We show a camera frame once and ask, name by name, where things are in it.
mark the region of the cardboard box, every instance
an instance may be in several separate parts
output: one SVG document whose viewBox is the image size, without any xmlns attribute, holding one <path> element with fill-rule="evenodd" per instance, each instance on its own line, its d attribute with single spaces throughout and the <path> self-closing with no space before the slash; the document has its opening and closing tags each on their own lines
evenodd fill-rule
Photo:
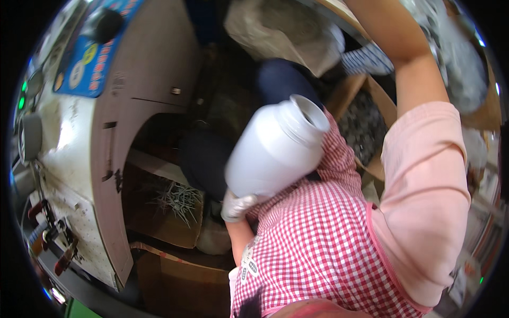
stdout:
<svg viewBox="0 0 509 318">
<path fill-rule="evenodd" d="M 337 85 L 325 107 L 338 122 L 360 90 L 365 90 L 371 94 L 374 103 L 382 114 L 385 125 L 390 128 L 398 118 L 396 105 L 383 88 L 369 75 L 352 75 L 345 78 Z M 355 163 L 375 178 L 384 181 L 385 173 L 380 159 L 381 155 L 382 147 L 374 154 L 367 166 L 364 166 L 357 158 L 355 158 Z"/>
<path fill-rule="evenodd" d="M 136 262 L 147 311 L 161 317 L 228 317 L 228 271 L 146 253 Z"/>
<path fill-rule="evenodd" d="M 149 172 L 129 163 L 124 167 L 122 209 L 126 228 L 176 246 L 194 248 L 202 228 L 202 203 L 197 202 L 193 211 L 196 222 L 192 217 L 187 217 L 189 228 L 179 217 L 175 217 L 171 209 L 163 214 L 158 211 L 156 204 L 147 204 L 157 197 L 156 192 L 135 190 L 149 175 Z"/>
</svg>

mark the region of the bag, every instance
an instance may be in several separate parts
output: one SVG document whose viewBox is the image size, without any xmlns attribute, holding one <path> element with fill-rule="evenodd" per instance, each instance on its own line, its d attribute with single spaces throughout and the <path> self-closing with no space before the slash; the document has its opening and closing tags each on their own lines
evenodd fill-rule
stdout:
<svg viewBox="0 0 509 318">
<path fill-rule="evenodd" d="M 279 57 L 320 77 L 345 50 L 340 28 L 295 0 L 234 0 L 224 27 L 255 60 Z"/>
<path fill-rule="evenodd" d="M 476 111 L 488 93 L 485 65 L 472 43 L 448 17 L 443 0 L 400 0 L 422 28 L 451 104 L 461 114 Z"/>
</svg>

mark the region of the white glove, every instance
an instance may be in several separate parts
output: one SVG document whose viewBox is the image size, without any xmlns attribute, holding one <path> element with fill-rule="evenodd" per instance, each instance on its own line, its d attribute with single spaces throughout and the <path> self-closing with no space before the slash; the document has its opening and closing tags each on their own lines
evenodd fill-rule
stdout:
<svg viewBox="0 0 509 318">
<path fill-rule="evenodd" d="M 237 197 L 230 189 L 224 194 L 221 217 L 226 222 L 239 222 L 245 219 L 246 210 L 258 202 L 258 197 L 250 194 L 243 197 Z"/>
</svg>

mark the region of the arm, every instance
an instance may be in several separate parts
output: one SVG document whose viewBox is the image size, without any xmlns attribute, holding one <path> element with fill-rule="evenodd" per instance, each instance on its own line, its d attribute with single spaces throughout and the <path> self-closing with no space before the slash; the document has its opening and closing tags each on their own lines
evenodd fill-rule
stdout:
<svg viewBox="0 0 509 318">
<path fill-rule="evenodd" d="M 345 3 L 394 65 L 398 118 L 424 103 L 449 101 L 424 33 L 398 0 Z"/>
<path fill-rule="evenodd" d="M 385 192 L 373 228 L 404 290 L 432 307 L 452 283 L 470 204 L 460 117 L 424 34 L 399 1 L 345 2 L 396 73 L 398 120 L 385 136 Z"/>
<path fill-rule="evenodd" d="M 246 219 L 239 222 L 224 222 L 232 241 L 232 252 L 235 265 L 240 266 L 242 252 L 246 245 L 255 237 Z"/>
</svg>

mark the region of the red clamp handle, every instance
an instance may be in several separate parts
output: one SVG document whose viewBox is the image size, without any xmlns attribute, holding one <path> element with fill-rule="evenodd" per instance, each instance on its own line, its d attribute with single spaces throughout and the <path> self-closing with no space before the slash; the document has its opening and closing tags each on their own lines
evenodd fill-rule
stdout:
<svg viewBox="0 0 509 318">
<path fill-rule="evenodd" d="M 27 217 L 29 220 L 35 219 L 35 216 L 38 215 L 42 211 L 43 201 L 39 201 L 36 205 L 31 207 L 27 213 Z"/>
</svg>

